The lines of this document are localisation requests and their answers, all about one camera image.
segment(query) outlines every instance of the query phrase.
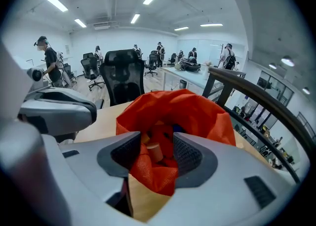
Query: black trash can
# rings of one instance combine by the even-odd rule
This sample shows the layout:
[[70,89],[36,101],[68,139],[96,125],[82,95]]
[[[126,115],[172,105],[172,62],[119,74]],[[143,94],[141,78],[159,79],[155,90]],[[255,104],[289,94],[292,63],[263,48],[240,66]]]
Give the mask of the black trash can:
[[180,89],[185,89],[186,87],[187,87],[187,81],[184,81],[184,80],[180,79],[179,88]]

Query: red cloth bag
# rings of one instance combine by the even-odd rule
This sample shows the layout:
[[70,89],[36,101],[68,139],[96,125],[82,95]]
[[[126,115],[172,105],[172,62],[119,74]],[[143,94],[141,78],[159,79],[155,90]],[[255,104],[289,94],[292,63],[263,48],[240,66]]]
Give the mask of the red cloth bag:
[[[164,195],[173,194],[178,177],[173,158],[174,124],[187,134],[236,146],[229,114],[203,96],[183,89],[153,91],[135,99],[117,117],[116,133],[141,132],[140,154],[130,173],[151,191]],[[159,142],[164,159],[159,163],[151,162],[144,142]]]

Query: black railing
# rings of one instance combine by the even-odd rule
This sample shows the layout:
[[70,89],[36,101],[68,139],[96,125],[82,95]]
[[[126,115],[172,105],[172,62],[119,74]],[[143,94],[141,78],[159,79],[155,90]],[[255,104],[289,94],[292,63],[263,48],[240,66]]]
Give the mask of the black railing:
[[279,101],[270,96],[266,91],[262,90],[255,84],[240,78],[234,74],[236,71],[227,71],[225,69],[218,69],[209,67],[209,77],[206,83],[206,87],[203,91],[203,96],[208,98],[212,91],[215,80],[218,80],[224,84],[222,93],[220,94],[217,104],[223,107],[234,119],[239,121],[247,129],[249,129],[260,141],[270,149],[271,152],[280,160],[280,162],[285,166],[291,176],[294,178],[295,182],[299,183],[300,180],[297,177],[295,171],[288,163],[288,161],[282,156],[279,150],[273,146],[273,144],[267,140],[258,130],[251,126],[247,121],[240,117],[237,113],[225,107],[228,97],[230,96],[233,89],[247,95],[264,108],[266,108],[270,113],[272,113],[282,124],[295,136],[298,142],[301,144],[305,150],[310,162],[313,161],[312,154],[315,150],[315,145],[311,140],[309,134],[306,132],[303,125],[296,119],[296,117]]

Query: face mask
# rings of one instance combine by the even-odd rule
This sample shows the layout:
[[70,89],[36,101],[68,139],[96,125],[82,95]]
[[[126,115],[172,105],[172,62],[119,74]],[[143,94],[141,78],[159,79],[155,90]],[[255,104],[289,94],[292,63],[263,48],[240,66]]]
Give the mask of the face mask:
[[38,46],[38,51],[44,51],[45,47],[44,46]]

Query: pants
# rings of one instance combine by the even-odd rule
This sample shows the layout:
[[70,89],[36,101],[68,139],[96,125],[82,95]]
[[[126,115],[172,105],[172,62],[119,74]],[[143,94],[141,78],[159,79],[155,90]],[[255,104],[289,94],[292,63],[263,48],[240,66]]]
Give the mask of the pants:
[[63,80],[61,79],[61,76],[60,76],[60,78],[57,81],[53,82],[53,85],[54,85],[54,87],[59,87],[59,88],[63,88],[64,87],[63,86]]
[[158,63],[157,67],[158,67],[158,68],[159,68],[159,67],[162,68],[162,61],[161,61],[161,59],[160,59],[160,54],[158,55],[157,63]]

